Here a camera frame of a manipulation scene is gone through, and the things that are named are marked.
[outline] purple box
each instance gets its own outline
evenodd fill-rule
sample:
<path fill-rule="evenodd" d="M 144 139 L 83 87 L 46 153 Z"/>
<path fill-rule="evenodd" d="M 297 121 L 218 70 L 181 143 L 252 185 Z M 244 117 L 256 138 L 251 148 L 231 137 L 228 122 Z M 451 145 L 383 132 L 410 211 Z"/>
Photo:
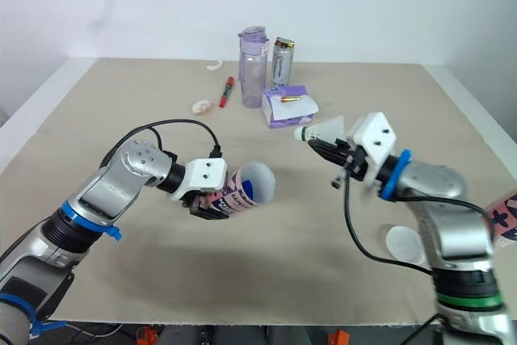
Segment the purple box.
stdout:
<path fill-rule="evenodd" d="M 306 115 L 306 116 L 298 116 L 292 117 L 285 120 L 274 120 L 273 119 L 273 111 L 271 109 L 271 96 L 280 95 L 280 96 L 302 96 L 308 95 L 307 89 L 305 86 L 282 86 L 278 88 L 278 90 L 265 90 L 262 93 L 262 112 L 264 114 L 264 118 L 266 119 L 266 124 L 270 128 L 281 128 L 287 127 L 289 125 L 300 125 L 307 124 L 313 121 L 314 114 Z"/>

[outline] white wall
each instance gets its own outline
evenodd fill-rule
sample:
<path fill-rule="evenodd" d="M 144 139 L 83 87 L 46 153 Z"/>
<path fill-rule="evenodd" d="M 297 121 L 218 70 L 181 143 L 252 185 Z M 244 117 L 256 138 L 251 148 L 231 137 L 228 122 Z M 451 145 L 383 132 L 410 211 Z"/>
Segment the white wall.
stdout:
<path fill-rule="evenodd" d="M 456 64 L 508 7 L 515 0 L 2 0 L 2 105 L 16 109 L 18 92 L 66 56 L 236 59 L 237 33 L 258 23 L 296 40 L 298 61 Z"/>

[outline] white paper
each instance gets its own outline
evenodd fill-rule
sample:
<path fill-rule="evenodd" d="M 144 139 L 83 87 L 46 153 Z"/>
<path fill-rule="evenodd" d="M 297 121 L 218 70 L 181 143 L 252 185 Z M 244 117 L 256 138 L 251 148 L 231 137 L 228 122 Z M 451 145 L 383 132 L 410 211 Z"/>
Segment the white paper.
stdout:
<path fill-rule="evenodd" d="M 312 115 L 319 111 L 316 102 L 308 95 L 302 95 L 300 100 L 282 103 L 282 96 L 271 96 L 273 120 L 286 120 L 298 116 Z"/>

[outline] black cable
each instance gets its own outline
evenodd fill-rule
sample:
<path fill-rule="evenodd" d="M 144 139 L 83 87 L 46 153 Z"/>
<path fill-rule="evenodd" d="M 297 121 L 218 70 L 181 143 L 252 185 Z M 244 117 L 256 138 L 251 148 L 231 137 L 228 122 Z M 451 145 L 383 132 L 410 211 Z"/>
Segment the black cable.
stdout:
<path fill-rule="evenodd" d="M 158 149 L 160 151 L 163 151 L 163 147 L 162 147 L 162 137 L 160 136 L 160 133 L 153 127 L 150 127 L 150 128 L 147 128 L 147 129 L 150 129 L 151 131 L 153 131 L 154 135 L 156 136 L 156 142 L 158 143 Z"/>
<path fill-rule="evenodd" d="M 87 331 L 92 326 L 98 326 L 98 325 L 108 326 L 110 330 L 106 333 L 91 333 L 91 332 Z M 84 326 L 83 328 L 77 327 L 76 325 L 72 325 L 72 324 L 67 324 L 67 326 L 70 327 L 71 329 L 74 329 L 77 331 L 77 333 L 70 340 L 70 342 L 69 342 L 70 345 L 84 345 L 84 344 L 96 343 L 100 339 L 105 339 L 107 337 L 113 336 L 114 334 L 120 333 L 120 329 L 122 328 L 123 325 L 117 324 L 115 326 L 112 326 L 107 323 L 91 323 L 89 325 Z M 84 341 L 78 341 L 78 337 L 81 334 L 87 335 L 88 338 L 85 339 Z"/>
<path fill-rule="evenodd" d="M 107 152 L 107 154 L 104 156 L 103 160 L 101 161 L 99 168 L 105 167 L 110 162 L 111 157 L 118 150 L 118 148 L 127 139 L 129 139 L 130 137 L 132 137 L 136 133 L 139 133 L 140 131 L 143 131 L 143 130 L 148 129 L 148 128 L 156 127 L 157 125 L 175 124 L 175 123 L 196 124 L 196 125 L 199 125 L 200 127 L 203 127 L 204 129 L 207 130 L 207 132 L 212 137 L 213 142 L 214 142 L 214 148 L 218 148 L 219 149 L 221 147 L 219 145 L 219 141 L 217 140 L 216 134 L 213 133 L 213 131 L 205 123 L 201 123 L 198 120 L 192 120 L 192 119 L 168 119 L 168 120 L 154 121 L 153 123 L 144 124 L 144 125 L 141 125 L 140 127 L 136 127 L 134 129 L 132 129 L 131 131 L 129 131 L 128 133 L 126 133 L 124 135 L 124 137 L 122 137 L 119 141 L 117 141 L 116 144 Z"/>
<path fill-rule="evenodd" d="M 473 210 L 474 212 L 480 213 L 481 216 L 485 219 L 485 221 L 488 223 L 488 227 L 490 230 L 490 240 L 492 242 L 494 241 L 494 238 L 495 238 L 494 223 L 492 223 L 492 220 L 490 220 L 490 216 L 486 213 L 485 209 L 483 209 L 475 204 L 471 204 L 470 202 L 467 202 L 467 201 L 455 200 L 453 198 L 434 197 L 434 196 L 398 197 L 395 200 L 401 201 L 401 202 L 423 202 L 423 201 L 440 202 L 440 203 L 444 203 L 444 204 L 452 204 L 452 205 L 458 205 L 458 206 L 463 206 L 465 208 L 469 208 L 469 209 Z"/>
<path fill-rule="evenodd" d="M 352 226 L 352 221 L 350 218 L 350 209 L 349 209 L 349 205 L 348 205 L 349 197 L 350 197 L 350 172 L 345 170 L 345 191 L 344 191 L 344 195 L 343 195 L 343 209 L 344 209 L 344 213 L 345 213 L 345 222 L 347 224 L 348 232 L 350 233 L 352 240 L 354 241 L 355 245 L 357 246 L 357 248 L 361 251 L 361 253 L 364 256 L 366 256 L 367 258 L 369 258 L 371 260 L 375 260 L 376 262 L 393 264 L 395 266 L 411 268 L 413 270 L 423 272 L 424 274 L 427 274 L 427 275 L 431 275 L 431 276 L 433 275 L 433 273 L 431 271 L 427 270 L 426 268 L 423 268 L 423 267 L 420 267 L 420 266 L 417 266 L 417 265 L 414 265 L 411 263 L 399 262 L 398 260 L 384 259 L 384 258 L 380 258 L 378 256 L 374 256 L 374 255 L 370 254 L 359 241 L 359 238 L 355 234 L 354 227 Z"/>
<path fill-rule="evenodd" d="M 428 327 L 436 318 L 438 318 L 439 314 L 433 315 L 431 318 L 429 318 L 427 321 L 425 321 L 420 327 L 415 330 L 413 333 L 411 333 L 404 341 L 402 341 L 399 345 L 407 345 L 410 343 L 412 339 L 414 339 L 417 335 L 422 333 L 422 331 Z"/>

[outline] paper cup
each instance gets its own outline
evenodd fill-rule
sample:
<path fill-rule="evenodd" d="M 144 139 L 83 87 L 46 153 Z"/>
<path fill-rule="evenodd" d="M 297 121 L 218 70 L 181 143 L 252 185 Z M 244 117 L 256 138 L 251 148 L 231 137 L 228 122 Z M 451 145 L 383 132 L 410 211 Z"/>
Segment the paper cup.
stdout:
<path fill-rule="evenodd" d="M 251 185 L 252 198 L 246 194 L 242 184 L 245 181 Z M 274 196 L 275 176 L 272 171 L 261 162 L 250 162 L 239 167 L 229 176 L 223 191 L 211 193 L 205 198 L 211 208 L 230 215 L 267 204 Z"/>

